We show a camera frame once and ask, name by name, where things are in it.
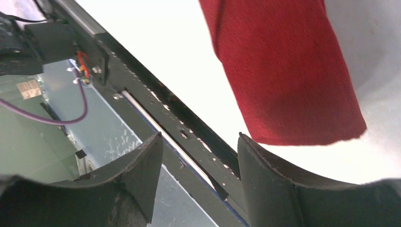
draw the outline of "red cloth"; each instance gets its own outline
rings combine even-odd
[[[366,124],[323,0],[200,0],[252,138],[327,145]]]

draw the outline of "black metal frame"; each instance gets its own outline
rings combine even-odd
[[[237,153],[74,0],[49,2],[57,17],[66,19],[76,29],[78,44],[89,57],[101,61],[102,73],[94,74],[94,85],[103,98],[144,141],[156,129],[129,102],[115,99],[116,93],[128,91],[206,173],[215,190],[165,143],[163,164],[169,172],[219,226],[246,225]]]

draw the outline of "white strip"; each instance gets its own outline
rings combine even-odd
[[[171,146],[180,154],[180,156],[215,190],[209,177],[199,168],[198,165],[181,149],[181,147],[156,123],[155,120],[142,108],[142,106],[127,92],[122,91],[121,94],[134,105],[135,108],[150,122],[150,124],[162,133],[162,136]]]

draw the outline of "folded red fabric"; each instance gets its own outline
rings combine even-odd
[[[252,138],[327,145],[366,124],[323,0],[200,0]]]

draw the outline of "green floor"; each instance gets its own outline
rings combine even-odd
[[[1,87],[11,77],[13,80],[18,78],[0,77],[0,88],[15,86],[15,83],[7,83],[6,87]],[[13,99],[12,103],[49,118],[39,105],[41,101],[42,97],[37,96],[27,100]],[[45,183],[79,176],[76,149],[57,126],[26,119],[0,106],[0,144],[0,174],[21,174]]]

